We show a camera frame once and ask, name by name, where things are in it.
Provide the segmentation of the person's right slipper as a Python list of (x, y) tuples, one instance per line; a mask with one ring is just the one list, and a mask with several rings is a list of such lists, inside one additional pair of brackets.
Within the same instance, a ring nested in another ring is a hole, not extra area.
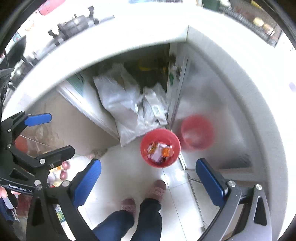
[(155, 199), (159, 203), (162, 202), (167, 186), (163, 180), (156, 180), (148, 190), (146, 198)]

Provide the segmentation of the person's legs in jeans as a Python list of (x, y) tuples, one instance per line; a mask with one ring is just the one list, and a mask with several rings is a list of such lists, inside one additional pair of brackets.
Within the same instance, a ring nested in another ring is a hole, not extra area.
[[(146, 198), (140, 205), (138, 224), (132, 240), (160, 240), (162, 217), (159, 213), (161, 204), (158, 200)], [(98, 240), (121, 240), (134, 225), (131, 212), (120, 210), (110, 214), (93, 233)]]

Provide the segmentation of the black gas stove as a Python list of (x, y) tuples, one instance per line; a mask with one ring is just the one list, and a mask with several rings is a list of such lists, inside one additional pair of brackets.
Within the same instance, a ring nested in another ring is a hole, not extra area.
[(94, 15), (94, 6), (90, 6), (88, 8), (89, 15), (81, 15), (76, 16), (70, 21), (58, 24), (58, 34), (53, 33), (52, 30), (49, 30), (48, 34), (53, 38), (43, 49), (38, 52), (32, 52), (32, 54), (27, 57), (22, 56), (21, 59), (23, 61), (29, 61), (31, 63), (36, 64), (41, 59), (43, 59), (46, 55), (51, 53), (56, 47), (66, 42), (68, 39), (74, 37), (78, 33), (83, 32), (84, 30), (91, 28), (95, 25), (99, 25), (108, 20), (114, 19), (114, 15), (111, 15), (107, 18), (99, 20)]

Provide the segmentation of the white woven sack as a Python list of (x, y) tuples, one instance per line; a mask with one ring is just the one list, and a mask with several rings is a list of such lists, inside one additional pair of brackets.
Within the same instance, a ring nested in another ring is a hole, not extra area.
[(93, 81), (103, 107), (115, 120), (122, 147), (167, 125), (166, 93), (159, 82), (141, 89), (121, 63), (114, 63)]

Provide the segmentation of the red trash bin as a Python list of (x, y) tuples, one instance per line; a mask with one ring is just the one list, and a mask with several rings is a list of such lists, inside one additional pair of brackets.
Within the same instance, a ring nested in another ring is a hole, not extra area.
[(152, 167), (166, 168), (178, 158), (181, 144), (171, 131), (158, 128), (144, 135), (140, 143), (142, 158)]

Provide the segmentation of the black wok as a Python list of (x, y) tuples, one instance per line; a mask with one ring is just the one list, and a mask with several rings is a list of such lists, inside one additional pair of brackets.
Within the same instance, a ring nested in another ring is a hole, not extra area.
[(21, 60), (26, 48), (27, 38), (23, 36), (18, 42), (16, 42), (6, 55), (6, 63), (8, 68), (13, 68), (18, 61)]

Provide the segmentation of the metal cabinet door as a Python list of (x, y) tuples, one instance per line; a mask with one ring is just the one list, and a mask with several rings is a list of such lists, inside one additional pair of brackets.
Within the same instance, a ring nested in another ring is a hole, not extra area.
[(179, 102), (173, 113), (172, 130), (181, 132), (183, 120), (202, 115), (214, 128), (213, 144), (200, 151), (192, 147), (181, 150), (185, 166), (195, 168), (205, 158), (214, 169), (257, 173), (264, 162), (244, 111), (224, 81), (189, 44), (177, 43), (178, 64), (186, 63), (185, 76), (178, 85)]

